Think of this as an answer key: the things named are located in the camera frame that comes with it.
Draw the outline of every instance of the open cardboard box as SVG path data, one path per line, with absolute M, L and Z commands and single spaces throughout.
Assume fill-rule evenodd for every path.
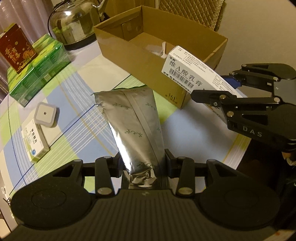
M 147 49 L 161 47 L 165 41 L 168 54 L 179 45 L 215 69 L 227 42 L 224 36 L 192 20 L 146 6 L 116 15 L 96 25 L 94 32 L 104 57 L 178 108 L 190 96 L 162 73 L 165 59 Z

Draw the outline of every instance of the tablecloth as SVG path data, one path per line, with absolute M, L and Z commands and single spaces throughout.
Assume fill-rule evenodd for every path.
M 94 162 L 98 157 L 114 156 L 118 152 L 92 94 L 142 83 L 104 58 L 96 42 L 71 51 L 70 55 L 72 63 L 47 83 L 25 108 L 9 95 L 0 104 L 0 172 L 10 196 L 73 159 Z M 188 156 L 196 162 L 217 159 L 237 167 L 249 138 L 228 130 L 203 104 L 190 101 L 179 110 L 157 93 L 155 99 L 165 148 L 175 156 Z M 33 119 L 39 102 L 57 106 L 59 117 L 55 127 L 42 126 L 50 151 L 33 164 L 25 152 L 21 130 Z M 120 179 L 112 181 L 118 189 Z M 204 182 L 196 183 L 196 191 L 201 191 Z M 85 188 L 93 191 L 92 178 L 86 179 Z

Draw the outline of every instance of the quilted cushion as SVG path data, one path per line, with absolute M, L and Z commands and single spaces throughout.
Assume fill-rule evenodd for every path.
M 222 17 L 224 0 L 159 0 L 159 9 L 194 20 L 212 30 Z

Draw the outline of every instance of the foil pouch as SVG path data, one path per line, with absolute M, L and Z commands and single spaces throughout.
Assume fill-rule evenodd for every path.
M 153 91 L 147 86 L 122 88 L 94 93 L 94 98 L 122 156 L 128 188 L 167 188 L 163 137 Z

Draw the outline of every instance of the stack of green boxes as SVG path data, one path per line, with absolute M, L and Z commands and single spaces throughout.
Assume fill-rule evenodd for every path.
M 17 74 L 12 67 L 7 71 L 9 94 L 24 107 L 48 81 L 70 63 L 62 43 L 48 34 L 35 42 L 33 48 L 38 56 L 22 72 Z

